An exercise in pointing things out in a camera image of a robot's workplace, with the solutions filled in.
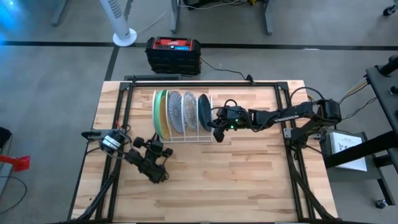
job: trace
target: black stand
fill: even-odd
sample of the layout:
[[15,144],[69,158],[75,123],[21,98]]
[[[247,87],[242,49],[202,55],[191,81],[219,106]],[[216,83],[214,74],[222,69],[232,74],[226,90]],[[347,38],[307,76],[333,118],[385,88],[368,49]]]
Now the black stand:
[[[387,65],[376,65],[366,69],[365,77],[371,84],[380,105],[393,131],[389,131],[362,144],[351,147],[342,152],[325,157],[326,168],[335,167],[347,162],[372,155],[373,163],[379,172],[377,179],[387,205],[395,205],[387,182],[379,169],[383,166],[394,165],[398,173],[398,93],[395,83],[398,83],[398,56],[392,56]],[[374,153],[387,151],[387,155],[376,157]]]

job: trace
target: plate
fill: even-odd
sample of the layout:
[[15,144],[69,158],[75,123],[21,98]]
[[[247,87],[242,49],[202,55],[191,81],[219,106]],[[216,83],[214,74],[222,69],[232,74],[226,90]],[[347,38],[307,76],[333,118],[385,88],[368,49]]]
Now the plate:
[[154,125],[155,131],[164,140],[170,139],[169,128],[166,118],[166,96],[167,90],[160,90],[154,103]]
[[199,122],[201,126],[206,130],[206,131],[211,131],[211,127],[207,125],[207,123],[211,122],[211,108],[210,108],[210,102],[209,99],[207,98],[206,95],[202,94],[199,97],[198,100],[198,116],[199,116]]
[[197,99],[190,91],[184,94],[184,118],[188,127],[194,131],[198,129]]
[[174,129],[178,133],[183,133],[185,129],[185,125],[183,126],[182,123],[181,100],[182,97],[177,91],[171,92],[167,99],[167,112]]

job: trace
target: desk leg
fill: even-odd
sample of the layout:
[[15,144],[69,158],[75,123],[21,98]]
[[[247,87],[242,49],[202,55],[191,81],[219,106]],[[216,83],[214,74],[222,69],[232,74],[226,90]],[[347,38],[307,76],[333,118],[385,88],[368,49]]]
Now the desk leg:
[[398,139],[394,131],[389,131],[362,144],[325,157],[325,166],[326,168],[335,167],[392,147],[398,147]]
[[170,25],[170,31],[173,34],[177,33],[177,24],[180,19],[180,7],[178,6],[179,0],[172,0],[172,23]]
[[53,26],[57,27],[60,25],[60,19],[63,11],[65,10],[65,6],[67,5],[68,0],[61,0],[58,8],[55,10],[55,13],[51,19],[51,23]]
[[266,33],[272,35],[274,29],[272,28],[272,5],[275,0],[266,0],[264,2],[264,17],[266,19]]

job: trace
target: red object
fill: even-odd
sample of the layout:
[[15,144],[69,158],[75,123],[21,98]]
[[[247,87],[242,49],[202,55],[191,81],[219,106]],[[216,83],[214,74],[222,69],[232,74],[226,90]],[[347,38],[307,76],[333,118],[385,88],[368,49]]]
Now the red object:
[[29,169],[30,165],[30,156],[24,156],[21,158],[12,158],[8,156],[0,156],[0,162],[5,162],[12,164],[14,167],[14,171],[22,171]]
[[158,37],[155,40],[153,49],[169,49],[170,46],[175,47],[189,47],[192,50],[193,41],[191,39],[174,39],[171,37]]

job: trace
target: cable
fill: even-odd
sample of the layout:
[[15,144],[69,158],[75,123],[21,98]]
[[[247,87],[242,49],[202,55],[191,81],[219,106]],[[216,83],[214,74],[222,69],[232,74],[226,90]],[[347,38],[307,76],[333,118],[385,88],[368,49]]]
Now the cable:
[[330,128],[321,128],[321,134],[322,134],[323,131],[327,131],[327,130],[330,130],[330,131],[341,131],[341,132],[344,132],[344,133],[347,133],[347,134],[353,134],[353,133],[351,133],[351,132],[349,132],[349,131],[345,131],[345,130],[341,130],[341,129],[337,129],[337,128],[334,128],[334,129],[330,129]]
[[161,18],[164,16],[164,14],[166,14],[166,12],[167,12],[167,10],[164,11],[163,14],[160,15],[160,16],[155,20],[155,22],[153,22],[151,25],[149,25],[149,26],[147,26],[147,27],[145,27],[145,28],[143,28],[143,29],[137,31],[137,34],[140,33],[140,32],[142,32],[142,31],[144,31],[144,30],[146,30],[146,29],[149,29],[149,28],[151,28],[153,25],[155,25],[155,24],[157,23],[157,21],[159,21],[159,19],[161,19]]
[[355,84],[354,87],[352,87],[351,89],[349,89],[342,97],[341,99],[343,99],[345,96],[351,94],[352,92],[356,91],[359,87],[362,87],[363,83],[366,82],[366,84],[368,84],[368,81],[366,81],[366,78],[363,78],[361,81],[359,81],[357,84]]
[[236,101],[234,101],[234,100],[232,100],[232,99],[228,99],[227,101],[225,101],[224,106],[226,106],[226,104],[227,104],[229,101],[234,102],[234,103],[235,103],[235,106],[238,105],[238,103],[237,103]]
[[210,65],[209,63],[207,63],[203,58],[200,57],[200,60],[201,60],[202,62],[204,62],[205,64],[207,64],[208,66],[210,66],[210,67],[211,67],[212,69],[214,69],[214,70],[241,74],[243,80],[246,80],[246,78],[244,77],[244,75],[243,75],[241,72],[232,71],[232,70],[228,70],[228,69],[219,69],[219,68],[215,68],[215,67],[213,67],[212,65]]
[[[8,155],[8,152],[10,151],[10,148],[11,148],[13,136],[14,136],[14,135],[11,134],[10,138],[8,139],[9,144],[8,144],[7,149],[0,149],[2,155],[4,155],[4,156]],[[0,169],[3,167],[3,165],[4,165],[4,163],[3,163],[3,162],[0,162]]]
[[167,159],[168,159],[168,157],[166,157],[166,158],[164,159],[164,161],[163,161],[163,166],[164,166],[164,164],[166,163]]
[[229,2],[226,1],[226,0],[222,0],[222,2],[230,3],[230,4],[229,4],[230,6],[241,6],[241,5],[243,5],[244,2],[246,2],[246,1],[237,2],[236,4],[233,4],[233,3],[231,2],[231,0],[229,0]]
[[323,97],[323,95],[322,95],[318,90],[316,90],[316,89],[314,89],[314,88],[311,88],[311,87],[303,86],[303,87],[297,88],[297,89],[295,89],[295,90],[293,91],[293,93],[292,93],[291,96],[290,96],[290,101],[292,101],[292,98],[293,98],[294,94],[295,94],[297,91],[302,90],[302,89],[312,90],[312,91],[314,91],[315,93],[318,93],[318,95],[319,95],[323,100],[325,99],[325,97]]
[[101,149],[101,147],[96,147],[96,148],[94,148],[94,149],[92,149],[92,150],[87,151],[87,152],[86,152],[86,155],[89,154],[89,153],[91,153],[91,152],[93,152],[93,151],[95,151],[95,150],[98,150],[98,149]]
[[346,95],[345,97],[343,97],[343,99],[340,100],[339,105],[340,105],[345,99],[347,99],[348,97],[350,97],[350,96],[354,95],[355,93],[357,93],[357,92],[363,90],[366,86],[367,86],[367,85],[364,85],[364,86],[362,86],[360,89],[356,90],[355,92],[353,92],[353,93],[351,93],[351,94]]
[[367,105],[375,102],[377,100],[377,97],[371,98],[363,107],[356,109],[353,113],[350,113],[349,115],[347,115],[344,119],[342,119],[341,121],[344,121],[346,119],[350,119],[353,116],[355,116],[359,111],[361,111],[363,108],[365,108]]
[[130,124],[122,125],[122,126],[120,126],[120,129],[122,129],[123,127],[126,127],[126,130],[124,132],[125,134],[127,134],[131,130]]
[[[121,157],[119,157],[119,156],[114,156],[114,155],[112,155],[112,154],[110,154],[110,153],[108,153],[106,150],[104,150],[104,149],[102,149],[102,148],[100,148],[103,152],[105,152],[108,156],[110,156],[110,157],[112,157],[113,159],[125,159],[125,158],[123,158],[123,156],[121,156]],[[123,155],[126,155],[127,153],[125,153],[125,152],[121,152],[121,151],[117,151],[117,150],[115,150],[116,152],[120,152],[120,153],[122,153]]]
[[311,101],[312,103],[315,102],[315,99],[313,98],[313,96],[307,95],[307,97],[308,97],[308,99],[310,99],[310,101]]
[[17,177],[0,176],[0,178],[12,178],[12,179],[16,179],[16,180],[18,180],[19,182],[21,182],[21,183],[24,185],[24,187],[25,187],[25,192],[24,192],[23,196],[21,197],[21,199],[19,199],[19,201],[18,201],[15,205],[13,205],[13,206],[11,206],[11,207],[5,209],[4,211],[0,212],[0,215],[2,215],[2,214],[4,214],[4,213],[8,212],[9,210],[13,209],[15,206],[17,206],[17,205],[20,204],[20,202],[21,202],[21,201],[25,198],[25,196],[26,196],[26,193],[27,193],[27,186],[26,186],[26,184],[25,184],[21,179],[19,179],[19,178],[17,178]]
[[180,3],[179,2],[177,2],[177,5],[178,6],[180,6],[180,7],[189,7],[189,8],[191,8],[191,9],[198,9],[198,10],[204,10],[204,9],[211,9],[211,8],[214,8],[214,7],[218,7],[218,6],[226,6],[226,5],[233,5],[234,3],[237,3],[237,2],[246,2],[247,0],[235,0],[235,1],[233,1],[233,2],[228,2],[228,3],[223,3],[223,4],[217,4],[217,5],[215,5],[215,6],[210,6],[210,7],[200,7],[200,8],[197,8],[197,7],[193,7],[193,6],[182,6],[182,5],[180,5]]
[[319,152],[320,154],[323,155],[323,153],[322,153],[321,151],[319,151],[318,149],[315,149],[314,147],[311,147],[311,146],[309,146],[309,145],[305,145],[305,147],[307,147],[307,148],[309,148],[309,149],[312,149],[312,150],[314,150],[315,152]]

